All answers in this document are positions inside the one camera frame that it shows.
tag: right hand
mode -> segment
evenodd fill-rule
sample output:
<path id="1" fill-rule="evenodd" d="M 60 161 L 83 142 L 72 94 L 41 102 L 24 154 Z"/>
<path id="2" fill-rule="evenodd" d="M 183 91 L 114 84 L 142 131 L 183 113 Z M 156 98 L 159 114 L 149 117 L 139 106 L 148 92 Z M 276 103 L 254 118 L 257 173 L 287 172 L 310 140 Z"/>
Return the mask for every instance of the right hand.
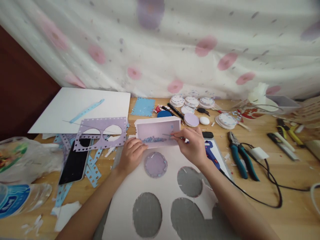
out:
<path id="1" fill-rule="evenodd" d="M 177 141 L 181 153 L 197 168 L 209 161 L 202 131 L 199 127 L 194 129 L 184 128 L 179 132 L 172 133 L 172 135 L 171 138 Z M 179 137 L 187 138 L 189 143 L 185 143 L 185 140 Z"/>

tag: white tissue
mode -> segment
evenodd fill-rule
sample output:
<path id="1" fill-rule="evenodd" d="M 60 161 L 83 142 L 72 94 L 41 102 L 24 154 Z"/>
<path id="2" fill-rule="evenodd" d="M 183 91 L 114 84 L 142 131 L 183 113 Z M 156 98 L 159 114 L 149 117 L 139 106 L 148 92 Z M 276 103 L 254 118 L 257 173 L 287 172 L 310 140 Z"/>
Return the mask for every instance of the white tissue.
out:
<path id="1" fill-rule="evenodd" d="M 258 86 L 253 88 L 248 94 L 248 100 L 255 104 L 266 104 L 266 92 L 268 84 L 259 83 Z"/>

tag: small pink box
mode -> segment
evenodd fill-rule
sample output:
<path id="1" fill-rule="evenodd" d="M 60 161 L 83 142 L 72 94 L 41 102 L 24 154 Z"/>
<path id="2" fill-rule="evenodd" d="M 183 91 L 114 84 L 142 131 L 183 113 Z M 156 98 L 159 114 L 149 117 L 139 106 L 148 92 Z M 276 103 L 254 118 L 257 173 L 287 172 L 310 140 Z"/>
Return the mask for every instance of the small pink box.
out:
<path id="1" fill-rule="evenodd" d="M 170 136 L 163 135 L 180 131 L 181 122 L 178 117 L 138 119 L 134 125 L 136 138 L 146 143 L 148 148 L 178 145 L 175 140 L 170 139 Z"/>

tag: white fabric backdrop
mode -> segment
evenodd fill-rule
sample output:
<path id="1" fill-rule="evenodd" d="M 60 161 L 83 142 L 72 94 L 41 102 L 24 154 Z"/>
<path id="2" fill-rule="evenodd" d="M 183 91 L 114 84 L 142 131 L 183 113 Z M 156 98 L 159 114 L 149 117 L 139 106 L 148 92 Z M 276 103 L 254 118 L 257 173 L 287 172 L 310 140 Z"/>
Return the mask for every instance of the white fabric backdrop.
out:
<path id="1" fill-rule="evenodd" d="M 0 24 L 61 85 L 169 97 L 320 91 L 317 0 L 2 0 Z"/>

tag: white egg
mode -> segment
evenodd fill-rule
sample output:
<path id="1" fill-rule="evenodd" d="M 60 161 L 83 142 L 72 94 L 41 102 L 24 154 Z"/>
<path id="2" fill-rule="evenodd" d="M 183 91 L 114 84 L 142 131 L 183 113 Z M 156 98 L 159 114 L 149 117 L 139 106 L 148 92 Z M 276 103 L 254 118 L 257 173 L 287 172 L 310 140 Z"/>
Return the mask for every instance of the white egg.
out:
<path id="1" fill-rule="evenodd" d="M 201 117 L 200 118 L 200 123 L 203 124 L 203 125 L 208 125 L 210 123 L 210 120 L 207 117 Z"/>

